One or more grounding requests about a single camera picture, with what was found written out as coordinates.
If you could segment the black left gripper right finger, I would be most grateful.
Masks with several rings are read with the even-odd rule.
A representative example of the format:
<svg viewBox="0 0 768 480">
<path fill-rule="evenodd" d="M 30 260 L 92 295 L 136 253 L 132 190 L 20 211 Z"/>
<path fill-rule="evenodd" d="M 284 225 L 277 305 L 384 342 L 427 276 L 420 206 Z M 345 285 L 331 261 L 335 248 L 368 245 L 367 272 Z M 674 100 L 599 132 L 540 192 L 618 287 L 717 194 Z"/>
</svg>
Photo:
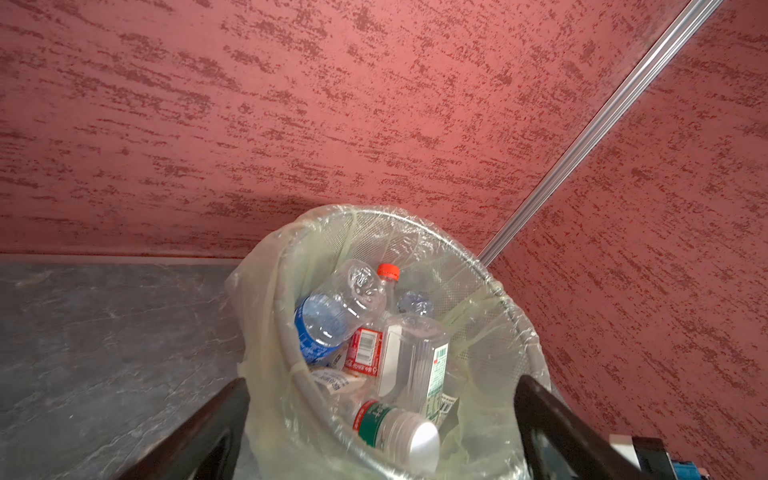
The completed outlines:
<svg viewBox="0 0 768 480">
<path fill-rule="evenodd" d="M 520 377 L 514 410 L 529 475 L 546 479 L 544 456 L 537 438 L 546 438 L 581 479 L 647 479 L 600 438 L 549 390 L 530 375 Z"/>
</svg>

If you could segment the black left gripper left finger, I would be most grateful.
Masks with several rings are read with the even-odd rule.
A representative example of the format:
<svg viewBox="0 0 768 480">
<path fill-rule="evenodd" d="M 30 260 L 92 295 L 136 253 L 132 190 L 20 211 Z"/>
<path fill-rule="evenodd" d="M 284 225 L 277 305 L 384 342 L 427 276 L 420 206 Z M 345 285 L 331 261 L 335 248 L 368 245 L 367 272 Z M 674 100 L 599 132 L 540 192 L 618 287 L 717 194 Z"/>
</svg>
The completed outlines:
<svg viewBox="0 0 768 480">
<path fill-rule="evenodd" d="M 250 395 L 242 378 L 160 442 L 122 479 L 231 479 L 240 453 Z"/>
</svg>

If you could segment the chrysanthemum tea bottle green neck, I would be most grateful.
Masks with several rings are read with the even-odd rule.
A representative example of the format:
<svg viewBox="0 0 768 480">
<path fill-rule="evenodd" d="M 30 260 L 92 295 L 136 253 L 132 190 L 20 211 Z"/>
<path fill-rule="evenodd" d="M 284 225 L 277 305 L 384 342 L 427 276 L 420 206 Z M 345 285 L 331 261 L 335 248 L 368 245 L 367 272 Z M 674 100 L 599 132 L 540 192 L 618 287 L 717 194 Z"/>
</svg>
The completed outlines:
<svg viewBox="0 0 768 480">
<path fill-rule="evenodd" d="M 418 413 L 370 398 L 352 403 L 346 420 L 368 446 L 413 473 L 435 473 L 440 458 L 436 425 Z"/>
</svg>

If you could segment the orange white label bottle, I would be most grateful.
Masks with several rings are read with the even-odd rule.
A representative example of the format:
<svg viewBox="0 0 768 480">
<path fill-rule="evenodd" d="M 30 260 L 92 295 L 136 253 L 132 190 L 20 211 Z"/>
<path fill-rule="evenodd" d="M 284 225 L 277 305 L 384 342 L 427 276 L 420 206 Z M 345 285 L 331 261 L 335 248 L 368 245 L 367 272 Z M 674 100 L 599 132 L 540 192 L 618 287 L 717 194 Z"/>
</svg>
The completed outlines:
<svg viewBox="0 0 768 480">
<path fill-rule="evenodd" d="M 354 395 L 366 385 L 365 378 L 332 368 L 314 369 L 310 377 L 319 390 L 330 398 Z"/>
</svg>

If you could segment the Pocari Sweat blue bottle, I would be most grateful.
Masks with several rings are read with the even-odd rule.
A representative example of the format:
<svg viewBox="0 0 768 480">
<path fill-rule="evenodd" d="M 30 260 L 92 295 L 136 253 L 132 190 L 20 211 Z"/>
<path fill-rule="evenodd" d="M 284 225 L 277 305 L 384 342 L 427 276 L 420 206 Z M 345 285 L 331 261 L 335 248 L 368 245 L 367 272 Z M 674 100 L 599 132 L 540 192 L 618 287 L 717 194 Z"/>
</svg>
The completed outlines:
<svg viewBox="0 0 768 480">
<path fill-rule="evenodd" d="M 373 267 L 357 259 L 342 263 L 295 310 L 304 360 L 312 364 L 332 354 L 360 327 L 378 318 L 385 305 L 385 289 Z"/>
</svg>

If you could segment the clear square green-cap bottle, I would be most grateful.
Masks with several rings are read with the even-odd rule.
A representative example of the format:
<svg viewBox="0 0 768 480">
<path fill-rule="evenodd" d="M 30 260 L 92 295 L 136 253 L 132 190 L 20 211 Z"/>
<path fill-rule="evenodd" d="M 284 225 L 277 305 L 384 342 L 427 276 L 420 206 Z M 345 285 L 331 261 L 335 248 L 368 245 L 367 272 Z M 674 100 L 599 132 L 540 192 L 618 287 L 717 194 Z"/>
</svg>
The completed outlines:
<svg viewBox="0 0 768 480">
<path fill-rule="evenodd" d="M 378 396 L 436 422 L 449 343 L 447 329 L 432 318 L 411 313 L 388 317 L 383 326 Z"/>
</svg>

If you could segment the red Coca-Cola bottle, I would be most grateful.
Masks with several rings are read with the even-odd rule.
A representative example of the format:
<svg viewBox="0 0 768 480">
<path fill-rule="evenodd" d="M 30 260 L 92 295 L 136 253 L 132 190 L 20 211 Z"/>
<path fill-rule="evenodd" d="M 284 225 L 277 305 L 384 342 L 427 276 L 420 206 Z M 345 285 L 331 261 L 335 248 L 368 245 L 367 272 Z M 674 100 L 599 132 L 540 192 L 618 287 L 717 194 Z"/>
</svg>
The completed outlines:
<svg viewBox="0 0 768 480">
<path fill-rule="evenodd" d="M 343 369 L 352 374 L 377 377 L 381 367 L 384 323 L 396 313 L 395 287 L 400 269 L 394 264 L 380 264 L 377 270 L 386 296 L 383 312 L 372 322 L 359 328 L 352 336 Z"/>
</svg>

